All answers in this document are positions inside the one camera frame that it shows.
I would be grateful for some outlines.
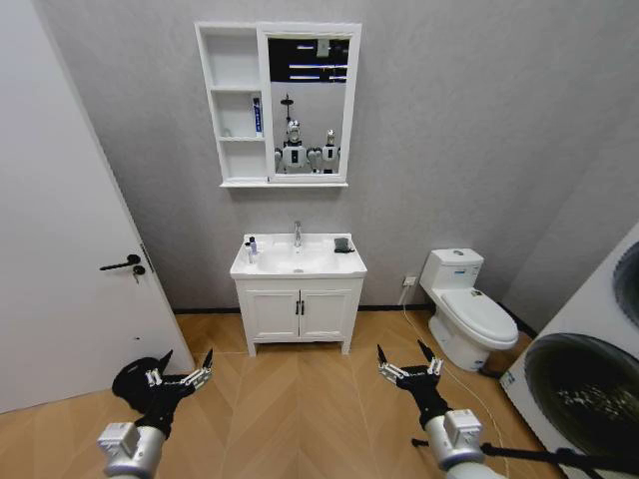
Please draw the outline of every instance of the toilet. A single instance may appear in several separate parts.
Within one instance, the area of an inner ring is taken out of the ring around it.
[[[490,351],[510,349],[518,338],[510,315],[474,288],[483,257],[469,248],[434,249],[419,284],[437,306],[428,327],[444,354],[476,371]]]

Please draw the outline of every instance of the toilet lid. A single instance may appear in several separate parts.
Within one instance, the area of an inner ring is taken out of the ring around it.
[[[495,301],[476,289],[447,291],[444,302],[461,322],[490,339],[511,341],[517,337],[517,326]]]

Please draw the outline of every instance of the cabinet door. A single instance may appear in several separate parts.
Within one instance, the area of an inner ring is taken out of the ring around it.
[[[286,339],[300,336],[297,313],[300,291],[247,290],[249,318],[254,338]]]
[[[302,289],[300,336],[342,338],[352,302],[351,289]]]

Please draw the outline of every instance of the open shelf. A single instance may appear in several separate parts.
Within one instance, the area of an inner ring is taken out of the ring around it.
[[[231,33],[225,29],[204,33],[209,85],[254,89],[260,82],[256,31],[240,29]]]
[[[263,142],[264,137],[219,137],[221,142]]]
[[[256,138],[258,136],[252,95],[254,94],[238,92],[216,92],[213,94],[212,100],[219,127],[216,129],[216,134],[220,140],[224,137]]]
[[[228,179],[266,178],[267,153],[262,142],[226,142],[222,150],[229,171]]]
[[[248,85],[248,86],[239,86],[239,85],[233,85],[233,86],[228,86],[228,87],[219,87],[219,86],[212,86],[211,87],[211,91],[212,92],[220,92],[220,93],[256,93],[256,92],[260,92],[261,88],[258,85]]]
[[[348,183],[273,183],[268,178],[229,178],[222,188],[347,188]]]

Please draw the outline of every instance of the vanity cabinet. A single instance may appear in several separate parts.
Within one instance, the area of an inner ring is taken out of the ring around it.
[[[236,280],[249,355],[265,342],[341,342],[348,354],[363,278]]]

